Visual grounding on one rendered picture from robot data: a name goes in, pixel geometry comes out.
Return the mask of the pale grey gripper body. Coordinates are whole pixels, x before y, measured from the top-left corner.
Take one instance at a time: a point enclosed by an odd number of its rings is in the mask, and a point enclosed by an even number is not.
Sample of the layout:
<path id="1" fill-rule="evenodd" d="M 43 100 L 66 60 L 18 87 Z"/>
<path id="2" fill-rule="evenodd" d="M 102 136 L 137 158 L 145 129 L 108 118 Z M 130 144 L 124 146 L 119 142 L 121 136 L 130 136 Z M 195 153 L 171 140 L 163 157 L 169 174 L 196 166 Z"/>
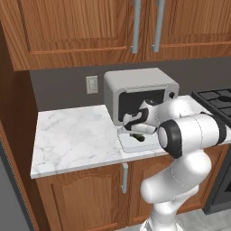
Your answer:
<path id="1" fill-rule="evenodd" d="M 147 125 L 144 123 L 131 126 L 131 131 L 133 134 L 154 134 L 156 130 L 157 130 L 156 126 Z"/>

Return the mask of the clear tupperware container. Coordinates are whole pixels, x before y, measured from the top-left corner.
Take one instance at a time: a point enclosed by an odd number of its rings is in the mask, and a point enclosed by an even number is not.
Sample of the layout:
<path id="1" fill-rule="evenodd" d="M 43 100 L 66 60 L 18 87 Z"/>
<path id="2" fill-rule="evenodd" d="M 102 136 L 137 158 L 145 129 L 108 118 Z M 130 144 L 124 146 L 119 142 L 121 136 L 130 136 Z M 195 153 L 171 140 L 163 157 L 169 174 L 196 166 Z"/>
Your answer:
<path id="1" fill-rule="evenodd" d="M 117 137 L 124 152 L 144 152 L 160 149 L 157 133 L 143 134 L 145 140 L 139 142 L 134 138 L 134 134 L 124 133 L 121 128 L 117 130 Z"/>

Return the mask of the grey toaster oven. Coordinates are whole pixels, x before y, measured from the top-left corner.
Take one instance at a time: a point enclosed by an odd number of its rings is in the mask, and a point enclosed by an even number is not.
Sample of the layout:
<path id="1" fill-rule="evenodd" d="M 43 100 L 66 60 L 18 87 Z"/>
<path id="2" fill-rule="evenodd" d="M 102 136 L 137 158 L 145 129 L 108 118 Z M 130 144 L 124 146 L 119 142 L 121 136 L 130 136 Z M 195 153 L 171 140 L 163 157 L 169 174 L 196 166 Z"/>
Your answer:
<path id="1" fill-rule="evenodd" d="M 104 104 L 116 126 L 145 99 L 159 105 L 176 98 L 179 90 L 180 85 L 158 68 L 115 70 L 104 75 Z"/>

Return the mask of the wooden base cupboard door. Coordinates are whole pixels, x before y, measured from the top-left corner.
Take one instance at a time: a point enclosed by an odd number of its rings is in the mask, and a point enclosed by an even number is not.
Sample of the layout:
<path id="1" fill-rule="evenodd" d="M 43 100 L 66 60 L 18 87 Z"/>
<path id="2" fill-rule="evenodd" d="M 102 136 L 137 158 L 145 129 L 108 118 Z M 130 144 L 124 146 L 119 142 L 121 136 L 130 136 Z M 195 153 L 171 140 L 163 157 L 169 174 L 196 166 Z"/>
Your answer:
<path id="1" fill-rule="evenodd" d="M 122 163 L 36 180 L 51 231 L 115 231 L 126 226 Z"/>
<path id="2" fill-rule="evenodd" d="M 229 144 L 223 144 L 205 150 L 205 153 L 212 162 L 212 169 L 209 175 L 200 183 L 199 192 L 189 198 L 179 208 L 178 214 L 205 206 L 228 149 Z M 152 205 L 146 203 L 141 197 L 140 186 L 142 181 L 162 171 L 168 167 L 172 161 L 173 158 L 168 153 L 160 152 L 156 153 L 151 158 L 132 162 L 128 226 L 143 223 L 144 220 L 150 216 L 152 211 Z"/>

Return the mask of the black hob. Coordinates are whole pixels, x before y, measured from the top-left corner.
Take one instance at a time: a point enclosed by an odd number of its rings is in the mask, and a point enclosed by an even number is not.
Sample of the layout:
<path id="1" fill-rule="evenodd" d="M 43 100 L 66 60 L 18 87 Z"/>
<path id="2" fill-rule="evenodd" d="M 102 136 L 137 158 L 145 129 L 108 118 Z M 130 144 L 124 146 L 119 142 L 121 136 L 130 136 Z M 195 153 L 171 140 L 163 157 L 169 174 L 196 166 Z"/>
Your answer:
<path id="1" fill-rule="evenodd" d="M 192 92 L 191 97 L 231 129 L 231 88 Z"/>

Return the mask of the dark grey oven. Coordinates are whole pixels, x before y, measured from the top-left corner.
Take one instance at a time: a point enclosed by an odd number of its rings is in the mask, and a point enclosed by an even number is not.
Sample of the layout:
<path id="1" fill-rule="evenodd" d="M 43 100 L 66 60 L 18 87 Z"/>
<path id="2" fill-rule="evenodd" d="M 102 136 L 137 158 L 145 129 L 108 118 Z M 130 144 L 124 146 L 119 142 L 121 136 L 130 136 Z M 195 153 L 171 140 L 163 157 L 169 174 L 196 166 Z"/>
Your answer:
<path id="1" fill-rule="evenodd" d="M 220 167 L 207 202 L 202 209 L 206 215 L 231 208 L 231 144 Z"/>

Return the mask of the tall wooden side panel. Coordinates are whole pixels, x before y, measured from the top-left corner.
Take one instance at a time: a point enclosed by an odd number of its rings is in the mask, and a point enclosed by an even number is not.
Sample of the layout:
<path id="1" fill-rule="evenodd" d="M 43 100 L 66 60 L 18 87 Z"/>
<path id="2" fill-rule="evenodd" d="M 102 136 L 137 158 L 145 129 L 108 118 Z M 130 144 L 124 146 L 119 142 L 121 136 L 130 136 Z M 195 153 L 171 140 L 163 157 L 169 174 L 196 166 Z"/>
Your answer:
<path id="1" fill-rule="evenodd" d="M 30 231 L 51 231 L 31 178 L 38 110 L 30 73 L 15 71 L 0 24 L 0 150 Z"/>

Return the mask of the grey fridge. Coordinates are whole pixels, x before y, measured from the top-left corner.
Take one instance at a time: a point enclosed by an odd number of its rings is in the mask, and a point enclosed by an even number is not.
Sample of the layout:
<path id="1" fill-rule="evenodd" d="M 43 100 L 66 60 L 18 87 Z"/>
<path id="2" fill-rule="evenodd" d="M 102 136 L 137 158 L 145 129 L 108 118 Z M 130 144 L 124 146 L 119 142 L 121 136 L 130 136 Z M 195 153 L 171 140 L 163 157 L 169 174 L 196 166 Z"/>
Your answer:
<path id="1" fill-rule="evenodd" d="M 31 231 L 14 176 L 0 143 L 0 231 Z"/>

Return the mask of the white wall outlet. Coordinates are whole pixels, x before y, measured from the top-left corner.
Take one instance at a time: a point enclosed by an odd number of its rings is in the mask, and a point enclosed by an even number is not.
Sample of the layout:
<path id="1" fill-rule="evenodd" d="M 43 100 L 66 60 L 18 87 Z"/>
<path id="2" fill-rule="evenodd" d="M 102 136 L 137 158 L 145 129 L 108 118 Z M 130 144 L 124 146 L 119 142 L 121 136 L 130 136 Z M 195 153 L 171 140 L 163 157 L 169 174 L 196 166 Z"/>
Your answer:
<path id="1" fill-rule="evenodd" d="M 98 92 L 97 76 L 86 77 L 87 93 L 96 94 Z"/>

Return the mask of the wooden wall cupboard door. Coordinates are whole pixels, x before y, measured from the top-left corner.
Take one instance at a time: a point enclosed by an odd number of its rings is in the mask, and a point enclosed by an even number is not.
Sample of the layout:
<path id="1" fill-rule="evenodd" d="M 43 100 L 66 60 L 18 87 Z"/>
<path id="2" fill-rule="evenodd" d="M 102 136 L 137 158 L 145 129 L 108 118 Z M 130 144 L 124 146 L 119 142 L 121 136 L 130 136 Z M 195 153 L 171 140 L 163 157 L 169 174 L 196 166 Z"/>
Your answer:
<path id="1" fill-rule="evenodd" d="M 0 0 L 15 70 L 134 63 L 133 0 Z"/>
<path id="2" fill-rule="evenodd" d="M 231 56 L 231 0 L 165 0 L 160 48 L 152 51 L 157 0 L 147 1 L 146 61 Z"/>

